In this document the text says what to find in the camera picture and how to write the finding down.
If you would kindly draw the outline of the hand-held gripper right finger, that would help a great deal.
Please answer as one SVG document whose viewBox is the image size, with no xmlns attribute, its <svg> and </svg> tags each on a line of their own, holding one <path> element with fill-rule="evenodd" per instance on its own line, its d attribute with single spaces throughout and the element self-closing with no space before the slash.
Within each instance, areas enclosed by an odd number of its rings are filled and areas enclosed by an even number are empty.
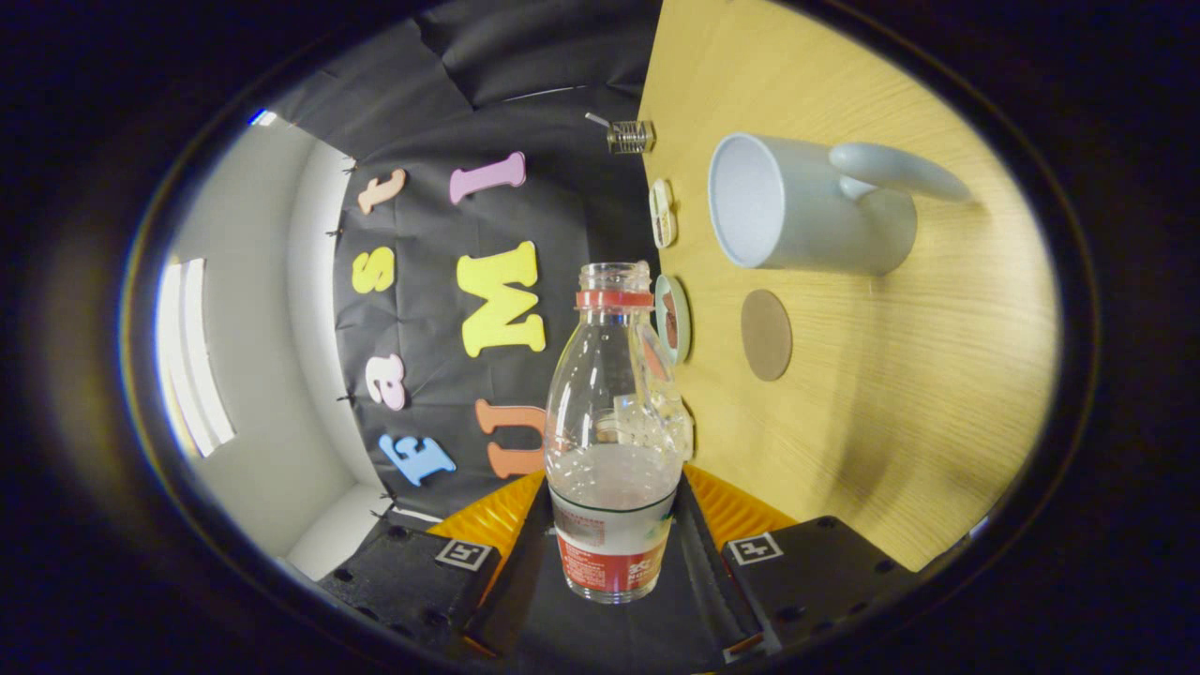
<svg viewBox="0 0 1200 675">
<path fill-rule="evenodd" d="M 918 583 L 841 518 L 798 521 L 686 466 L 662 577 L 634 609 L 637 627 L 659 633 L 641 655 L 671 671 L 821 658 L 884 629 Z"/>
</svg>

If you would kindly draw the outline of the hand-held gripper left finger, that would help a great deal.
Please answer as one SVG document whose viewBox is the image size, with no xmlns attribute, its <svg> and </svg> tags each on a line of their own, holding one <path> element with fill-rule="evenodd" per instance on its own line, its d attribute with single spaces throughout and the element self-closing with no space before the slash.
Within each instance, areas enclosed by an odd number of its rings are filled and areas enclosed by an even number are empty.
<svg viewBox="0 0 1200 675">
<path fill-rule="evenodd" d="M 388 513 L 317 585 L 404 667 L 514 667 L 548 571 L 551 495 L 527 474 L 421 531 Z"/>
</svg>

